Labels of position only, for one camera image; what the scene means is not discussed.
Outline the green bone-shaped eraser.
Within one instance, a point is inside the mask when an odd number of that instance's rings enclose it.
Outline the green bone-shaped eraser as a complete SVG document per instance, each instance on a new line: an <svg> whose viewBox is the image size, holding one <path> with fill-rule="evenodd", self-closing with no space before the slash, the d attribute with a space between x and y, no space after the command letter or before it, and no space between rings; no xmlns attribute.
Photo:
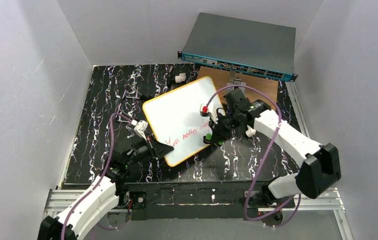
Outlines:
<svg viewBox="0 0 378 240"><path fill-rule="evenodd" d="M203 142L206 145L217 145L217 146L222 146L224 143L224 140L222 140L217 134L211 134L207 133L203 137Z"/></svg>

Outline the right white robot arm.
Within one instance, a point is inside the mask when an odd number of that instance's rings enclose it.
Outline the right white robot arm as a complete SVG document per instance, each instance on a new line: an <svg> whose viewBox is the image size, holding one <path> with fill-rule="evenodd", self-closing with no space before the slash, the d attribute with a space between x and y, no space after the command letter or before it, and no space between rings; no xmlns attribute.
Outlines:
<svg viewBox="0 0 378 240"><path fill-rule="evenodd" d="M210 135L204 137L206 144L221 144L229 140L232 131L247 126L246 135L261 133L287 152L299 166L294 174L272 179L261 188L258 199L272 203L293 195L305 195L310 199L320 196L341 179L339 153L336 146L314 141L293 128L282 119L281 111L272 109L262 100L250 101L240 87L225 96L228 113L210 110L203 106L200 113L209 116Z"/></svg>

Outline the yellow-framed whiteboard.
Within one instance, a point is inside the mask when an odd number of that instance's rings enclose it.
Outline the yellow-framed whiteboard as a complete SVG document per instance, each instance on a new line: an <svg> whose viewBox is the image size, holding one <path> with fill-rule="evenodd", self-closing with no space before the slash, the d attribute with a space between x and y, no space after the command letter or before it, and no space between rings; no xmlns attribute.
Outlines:
<svg viewBox="0 0 378 240"><path fill-rule="evenodd" d="M175 167L208 147L203 137L212 131L200 110L209 99L211 112L223 106L216 92L212 78L204 76L143 103L156 140L174 148L164 157L168 166Z"/></svg>

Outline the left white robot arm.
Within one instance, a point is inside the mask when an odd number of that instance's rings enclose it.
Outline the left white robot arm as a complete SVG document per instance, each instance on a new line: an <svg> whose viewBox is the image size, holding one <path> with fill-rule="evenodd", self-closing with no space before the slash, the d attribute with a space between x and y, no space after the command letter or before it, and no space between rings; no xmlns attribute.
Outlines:
<svg viewBox="0 0 378 240"><path fill-rule="evenodd" d="M104 172L64 211L43 219L39 240L84 239L109 210L122 203L121 198L128 191L130 165L164 158L174 150L174 144L159 142L151 134L134 140L115 140L113 144Z"/></svg>

